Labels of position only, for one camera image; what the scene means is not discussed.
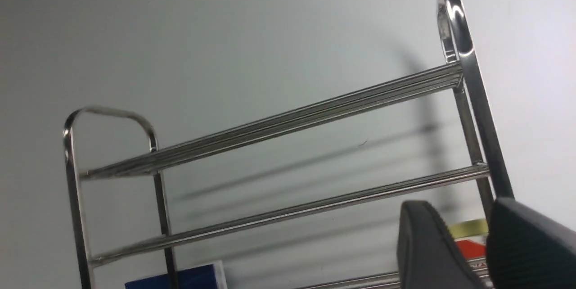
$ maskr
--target rack leg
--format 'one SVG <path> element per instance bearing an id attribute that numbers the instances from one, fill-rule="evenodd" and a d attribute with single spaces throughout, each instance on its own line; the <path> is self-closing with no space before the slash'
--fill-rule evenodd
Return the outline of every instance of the rack leg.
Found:
<path id="1" fill-rule="evenodd" d="M 466 96 L 466 90 L 463 85 L 454 88 L 454 98 L 456 100 L 460 122 L 462 123 L 466 145 L 468 146 L 470 160 L 473 164 L 483 162 L 482 151 L 480 149 L 480 144 L 478 143 L 476 128 L 474 127 L 472 113 L 470 112 L 468 104 L 468 97 Z M 494 205 L 494 196 L 492 195 L 492 188 L 490 188 L 490 181 L 488 178 L 480 178 L 476 180 L 476 183 L 478 186 L 478 192 L 480 193 L 482 207 L 484 208 L 486 221 L 490 224 L 490 213 L 492 212 L 492 206 Z"/>
<path id="2" fill-rule="evenodd" d="M 166 200 L 166 190 L 164 187 L 164 180 L 162 179 L 162 172 L 158 171 L 154 174 L 154 189 L 156 190 L 156 203 L 158 203 L 158 214 L 160 217 L 160 230 L 162 235 L 171 235 L 170 219 L 168 216 L 167 200 Z M 166 270 L 168 273 L 168 279 L 170 280 L 170 288 L 178 289 L 178 274 L 176 268 L 176 259 L 174 256 L 174 248 L 164 249 L 164 258 L 166 259 Z"/>
<path id="3" fill-rule="evenodd" d="M 470 93 L 470 103 L 478 125 L 486 163 L 490 167 L 494 193 L 496 197 L 514 198 L 462 0 L 438 0 L 437 19 L 446 60 L 458 59 L 462 65 L 463 79 Z"/>
<path id="4" fill-rule="evenodd" d="M 439 1 L 438 32 L 440 33 L 442 50 L 444 51 L 444 59 L 446 60 L 446 63 L 453 63 L 461 59 L 461 56 L 459 56 L 457 53 L 457 47 L 454 45 L 454 40 L 450 31 L 451 29 L 452 27 L 448 21 L 448 14 L 446 13 L 446 4 Z M 468 104 L 468 97 L 466 95 L 466 88 L 464 87 L 464 80 L 465 78 L 463 78 L 463 81 L 460 82 L 459 86 L 454 88 L 454 99 L 456 101 L 456 107 L 458 108 L 464 138 L 466 139 L 468 154 L 470 155 L 470 160 L 472 163 L 475 164 L 483 162 L 484 158 L 482 156 L 482 151 L 478 142 L 472 113 Z M 488 224 L 490 224 L 490 213 L 492 211 L 492 205 L 494 205 L 494 196 L 492 195 L 492 188 L 490 188 L 490 181 L 488 178 L 480 178 L 476 180 L 476 183 L 480 193 L 482 207 L 484 208 L 486 221 L 488 221 Z"/>
<path id="5" fill-rule="evenodd" d="M 82 289 L 95 289 L 94 272 L 90 266 L 90 248 L 88 247 L 88 230 L 84 218 L 84 205 L 82 204 L 82 190 L 76 159 L 74 158 L 74 138 L 72 125 L 81 111 L 72 113 L 64 125 L 64 160 L 66 162 L 66 180 L 68 181 L 68 195 L 70 197 L 70 210 L 72 212 L 72 229 L 76 242 L 76 256 L 80 269 L 80 284 Z"/>

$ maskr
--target white wall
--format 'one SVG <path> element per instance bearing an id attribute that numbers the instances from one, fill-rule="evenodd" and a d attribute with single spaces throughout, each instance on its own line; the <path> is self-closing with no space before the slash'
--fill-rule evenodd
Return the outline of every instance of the white wall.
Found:
<path id="1" fill-rule="evenodd" d="M 464 0 L 517 199 L 573 216 L 576 0 Z M 126 108 L 161 144 L 440 65 L 435 0 L 1 0 L 2 287 L 79 286 L 61 129 Z M 467 165 L 450 92 L 168 170 L 176 231 Z M 96 166 L 146 150 L 136 127 L 83 118 Z M 93 252 L 159 234 L 152 180 L 85 185 Z M 224 260 L 232 289 L 289 289 L 395 269 L 399 204 L 481 217 L 474 182 L 177 249 Z M 163 272 L 160 253 L 97 269 L 99 288 Z"/>

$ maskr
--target rack shelf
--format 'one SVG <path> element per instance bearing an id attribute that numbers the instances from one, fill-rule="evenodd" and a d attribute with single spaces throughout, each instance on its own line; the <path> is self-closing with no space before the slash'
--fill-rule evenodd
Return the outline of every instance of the rack shelf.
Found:
<path id="1" fill-rule="evenodd" d="M 121 258 L 157 250 L 164 250 L 171 289 L 177 289 L 177 268 L 173 252 L 175 246 L 377 199 L 386 199 L 476 180 L 484 212 L 486 217 L 489 217 L 494 195 L 513 198 L 510 179 L 500 150 L 500 143 L 496 135 L 496 128 L 492 120 L 490 105 L 462 2 L 461 0 L 437 0 L 437 5 L 436 18 L 442 50 L 444 51 L 444 65 L 226 131 L 159 149 L 152 125 L 136 113 L 105 107 L 84 107 L 70 114 L 64 124 L 64 159 L 82 289 L 95 289 L 94 268 Z M 295 205 L 178 234 L 171 233 L 162 170 L 442 90 L 453 91 L 468 148 L 470 166 Z M 73 127 L 78 117 L 85 113 L 127 118 L 135 121 L 148 135 L 150 152 L 108 166 L 81 172 L 76 165 Z M 82 203 L 82 182 L 126 176 L 153 177 L 162 236 L 93 256 L 88 246 L 88 230 Z M 383 273 L 382 275 L 364 277 L 364 280 L 381 277 L 381 280 L 387 282 L 383 285 L 363 288 L 397 287 L 399 282 L 391 277 L 394 274 Z M 306 289 L 343 288 L 340 284 L 359 284 L 361 279 L 348 279 L 315 285 Z"/>
<path id="2" fill-rule="evenodd" d="M 411 74 L 236 128 L 80 174 L 84 180 L 153 174 L 200 158 L 259 143 L 457 86 L 458 62 Z"/>

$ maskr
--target curved metal handle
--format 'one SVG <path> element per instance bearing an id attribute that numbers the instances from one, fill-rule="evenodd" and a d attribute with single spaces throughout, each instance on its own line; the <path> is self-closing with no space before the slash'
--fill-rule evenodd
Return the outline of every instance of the curved metal handle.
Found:
<path id="1" fill-rule="evenodd" d="M 114 108 L 88 106 L 78 109 L 71 113 L 64 123 L 64 159 L 66 160 L 66 179 L 68 181 L 68 195 L 70 197 L 70 209 L 72 211 L 72 227 L 74 229 L 74 240 L 76 242 L 76 256 L 78 258 L 78 267 L 80 269 L 80 282 L 82 289 L 94 289 L 94 265 L 90 263 L 91 255 L 88 246 L 88 230 L 86 229 L 86 219 L 84 215 L 84 205 L 82 204 L 81 176 L 78 175 L 76 158 L 74 157 L 74 137 L 73 127 L 78 117 L 84 113 L 105 115 L 109 117 L 127 118 L 136 121 L 148 137 L 150 152 L 158 151 L 158 139 L 152 124 L 141 115 L 132 111 L 119 110 Z M 158 204 L 158 214 L 160 216 L 160 230 L 163 235 L 171 235 L 170 219 L 168 216 L 166 191 L 162 174 L 152 172 L 154 177 L 154 188 L 156 191 L 156 202 Z M 176 262 L 174 252 L 171 248 L 164 250 L 166 259 L 166 268 L 171 284 L 171 289 L 178 288 L 178 279 L 176 273 Z"/>
<path id="2" fill-rule="evenodd" d="M 447 63 L 460 61 L 496 197 L 514 197 L 462 0 L 438 0 L 438 32 Z"/>

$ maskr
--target stainless steel shoe rack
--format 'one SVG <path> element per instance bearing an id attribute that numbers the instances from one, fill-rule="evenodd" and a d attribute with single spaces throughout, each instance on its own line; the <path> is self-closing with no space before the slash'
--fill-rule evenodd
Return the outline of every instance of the stainless steel shoe rack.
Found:
<path id="1" fill-rule="evenodd" d="M 175 246 L 468 180 L 477 181 L 484 212 L 489 217 L 494 197 L 488 178 L 492 181 L 496 197 L 513 197 L 512 187 L 510 186 L 504 158 L 498 143 L 496 128 L 492 120 L 462 2 L 461 0 L 437 0 L 437 2 L 438 32 L 440 33 L 446 63 L 423 72 L 397 78 L 164 149 L 158 148 L 156 134 L 152 125 L 144 117 L 136 113 L 104 107 L 84 107 L 74 111 L 66 120 L 63 135 L 70 209 L 72 210 L 72 224 L 82 288 L 95 288 L 93 269 L 98 266 L 136 254 L 164 250 L 171 287 L 176 289 L 178 283 L 173 253 L 173 247 Z M 164 181 L 161 174 L 162 170 L 442 90 L 453 91 L 463 134 L 468 146 L 471 160 L 470 166 L 413 180 L 382 185 L 368 190 L 338 195 L 337 197 L 278 209 L 178 234 L 171 233 Z M 470 100 L 468 100 L 467 92 L 470 94 Z M 87 171 L 78 170 L 76 158 L 74 157 L 72 126 L 76 119 L 84 113 L 128 118 L 136 121 L 148 135 L 150 152 L 101 168 Z M 158 213 L 160 215 L 160 228 L 163 235 L 93 256 L 87 244 L 88 230 L 86 229 L 82 206 L 82 182 L 125 176 L 153 177 Z"/>

